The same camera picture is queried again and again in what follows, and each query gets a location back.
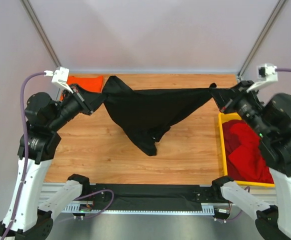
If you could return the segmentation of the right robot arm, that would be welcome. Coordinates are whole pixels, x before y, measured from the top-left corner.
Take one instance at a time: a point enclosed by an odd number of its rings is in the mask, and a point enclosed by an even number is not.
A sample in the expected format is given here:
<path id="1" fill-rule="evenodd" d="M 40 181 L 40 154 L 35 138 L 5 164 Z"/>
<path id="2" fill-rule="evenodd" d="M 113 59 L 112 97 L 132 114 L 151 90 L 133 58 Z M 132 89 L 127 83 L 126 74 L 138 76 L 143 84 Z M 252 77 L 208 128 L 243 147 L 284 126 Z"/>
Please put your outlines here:
<path id="1" fill-rule="evenodd" d="M 267 104 L 259 101 L 252 81 L 231 88 L 209 88 L 221 113 L 237 113 L 258 135 L 259 150 L 274 181 L 276 204 L 271 205 L 223 176 L 212 182 L 219 198 L 246 213 L 265 240 L 291 240 L 291 95 L 275 94 Z"/>

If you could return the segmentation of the black t-shirt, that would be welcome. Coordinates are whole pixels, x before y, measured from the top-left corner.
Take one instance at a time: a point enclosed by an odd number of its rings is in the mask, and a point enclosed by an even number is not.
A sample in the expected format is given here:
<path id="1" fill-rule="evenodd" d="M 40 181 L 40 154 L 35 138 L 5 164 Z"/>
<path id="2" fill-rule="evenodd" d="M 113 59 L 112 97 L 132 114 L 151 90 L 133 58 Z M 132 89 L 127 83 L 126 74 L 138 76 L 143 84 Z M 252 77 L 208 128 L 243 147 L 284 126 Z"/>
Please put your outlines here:
<path id="1" fill-rule="evenodd" d="M 83 90 L 92 111 L 104 105 L 110 118 L 148 156 L 157 155 L 156 143 L 173 125 L 211 99 L 222 107 L 232 93 L 215 83 L 206 88 L 133 90 L 115 75 L 108 78 L 101 92 Z"/>

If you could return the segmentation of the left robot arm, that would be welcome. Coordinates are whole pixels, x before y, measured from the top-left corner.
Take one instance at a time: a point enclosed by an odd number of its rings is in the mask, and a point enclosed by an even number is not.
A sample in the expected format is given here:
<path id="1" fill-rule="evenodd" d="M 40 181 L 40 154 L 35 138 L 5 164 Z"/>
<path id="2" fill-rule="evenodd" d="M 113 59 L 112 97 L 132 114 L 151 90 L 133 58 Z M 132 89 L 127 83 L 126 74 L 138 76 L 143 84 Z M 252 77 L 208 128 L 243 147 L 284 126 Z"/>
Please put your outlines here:
<path id="1" fill-rule="evenodd" d="M 39 204 L 44 179 L 61 141 L 58 130 L 80 113 L 91 115 L 97 98 L 96 93 L 77 84 L 64 90 L 60 101 L 46 92 L 29 97 L 24 109 L 25 133 L 17 152 L 17 180 L 8 212 L 0 221 L 2 239 L 45 240 L 61 211 L 73 200 L 86 197 L 89 178 L 72 174 L 64 187 Z"/>

